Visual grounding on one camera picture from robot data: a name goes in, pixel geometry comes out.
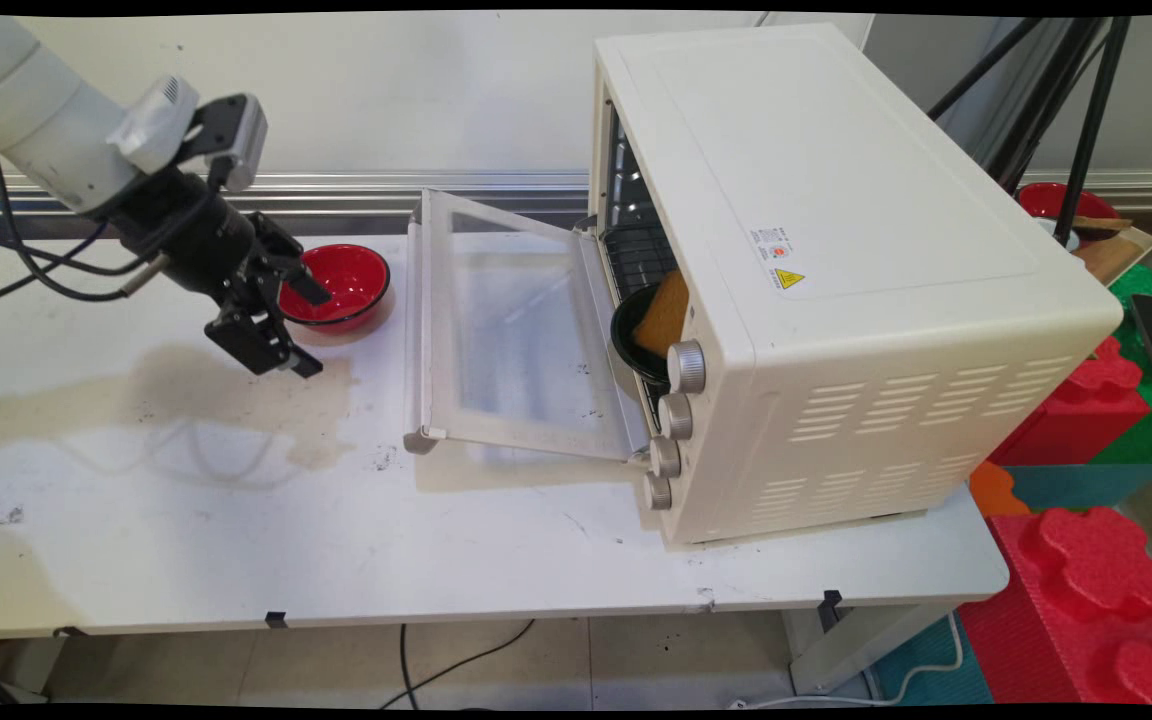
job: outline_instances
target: table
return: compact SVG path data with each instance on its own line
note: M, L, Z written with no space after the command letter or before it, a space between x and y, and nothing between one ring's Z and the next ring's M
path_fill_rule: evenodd
M324 361L308 381L249 374L202 334L211 301L166 279L111 304L38 283L0 300L0 638L795 611L836 589L858 611L795 651L797 687L829 688L1009 579L967 487L923 514L667 546L639 469L406 454L406 237L344 240L389 260L391 311L348 343L294 328ZM23 272L0 250L0 286Z

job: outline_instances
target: red bowl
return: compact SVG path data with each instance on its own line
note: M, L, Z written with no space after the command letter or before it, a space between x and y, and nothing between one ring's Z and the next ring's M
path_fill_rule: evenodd
M279 310L288 320L324 334L343 334L371 319L389 289L389 264L369 247L324 245L301 256L316 281L332 293L323 305L310 305L283 283Z
M1056 218L1060 215L1061 202L1064 202L1064 183L1036 182L1026 184L1016 195L1020 205L1033 218ZM1078 207L1075 215L1084 218L1119 218L1119 211L1108 202L1091 192L1083 191L1078 196ZM1106 240L1115 236L1115 232L1078 232L1083 240Z

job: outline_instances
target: label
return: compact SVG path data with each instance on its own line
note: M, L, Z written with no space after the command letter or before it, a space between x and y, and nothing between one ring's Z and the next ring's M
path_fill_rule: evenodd
M749 236L755 243L759 260L767 268L767 278L772 282L773 290L789 291L796 283L806 279L805 275L794 272L794 245L785 228L755 229Z
M785 270L776 270L776 281L781 285L781 290L790 290L794 283L801 281L803 275L796 273L786 273Z

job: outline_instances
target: black bowl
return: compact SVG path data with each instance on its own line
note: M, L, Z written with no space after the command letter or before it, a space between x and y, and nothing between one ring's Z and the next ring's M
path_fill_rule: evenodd
M664 364L664 357L654 356L634 342L634 328L639 327L639 323L643 323L644 316L649 313L649 306L652 305L658 287L660 286L649 285L643 290L632 293L621 302L616 313L612 313L612 347L616 348L616 355L626 361L626 365L643 376L646 382L668 386L669 372Z

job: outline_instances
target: red foam block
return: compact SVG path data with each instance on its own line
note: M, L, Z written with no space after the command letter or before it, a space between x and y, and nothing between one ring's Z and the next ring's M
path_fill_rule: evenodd
M1106 338L990 455L998 465L1084 465L1149 415L1140 369Z
M1130 520L986 520L1011 582L958 612L995 702L1152 703L1152 560Z

